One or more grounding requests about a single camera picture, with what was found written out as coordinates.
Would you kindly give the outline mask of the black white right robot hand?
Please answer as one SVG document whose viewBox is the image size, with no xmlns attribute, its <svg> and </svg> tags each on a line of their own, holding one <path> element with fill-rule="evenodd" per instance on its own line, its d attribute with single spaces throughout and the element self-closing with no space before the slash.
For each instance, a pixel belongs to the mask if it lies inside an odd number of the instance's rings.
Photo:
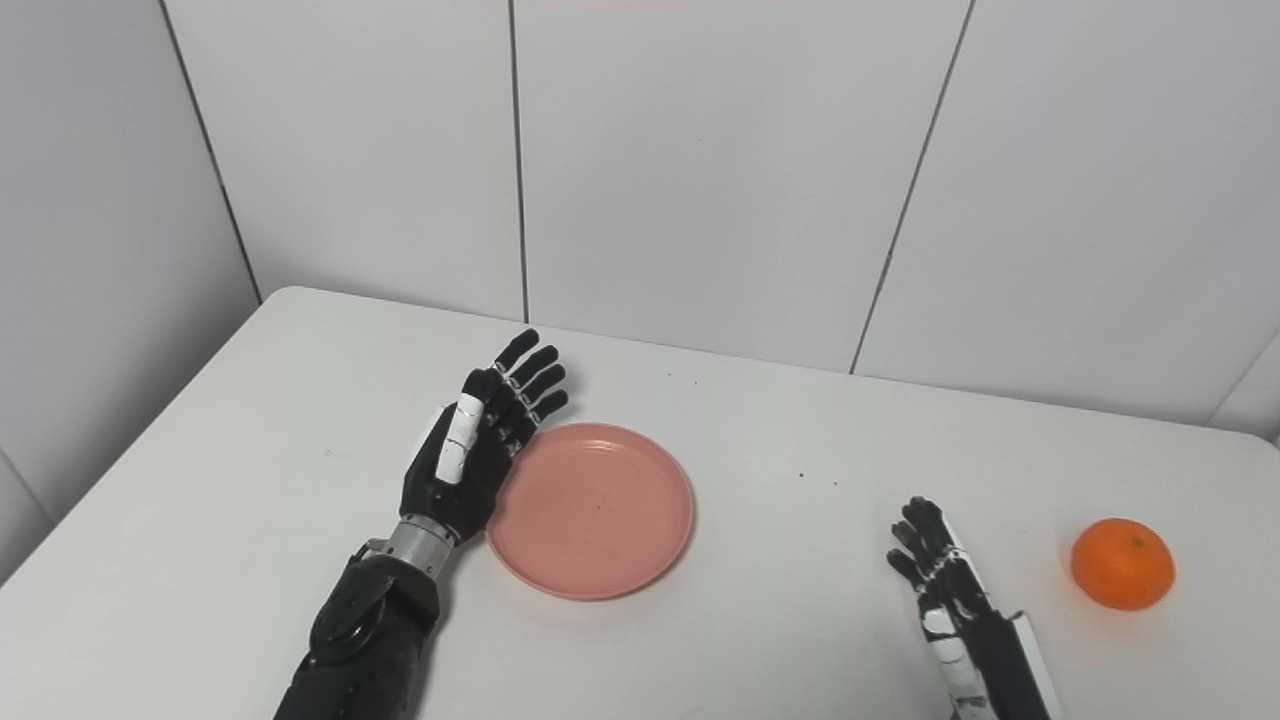
<svg viewBox="0 0 1280 720">
<path fill-rule="evenodd" d="M 941 507 L 915 496 L 891 527 L 886 560 L 916 596 L 954 719 L 1061 719 L 1029 616 L 1001 614 Z"/>
</svg>

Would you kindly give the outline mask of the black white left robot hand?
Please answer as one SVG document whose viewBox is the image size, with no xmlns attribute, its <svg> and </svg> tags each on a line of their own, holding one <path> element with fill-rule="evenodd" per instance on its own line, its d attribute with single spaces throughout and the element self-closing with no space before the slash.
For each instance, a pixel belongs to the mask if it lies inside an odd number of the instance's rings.
<svg viewBox="0 0 1280 720">
<path fill-rule="evenodd" d="M 442 409 L 413 454 L 401 516 L 426 518 L 457 542 L 486 528 L 515 460 L 570 401 L 559 356 L 527 328 L 490 365 L 468 373 L 458 398 Z"/>
</svg>

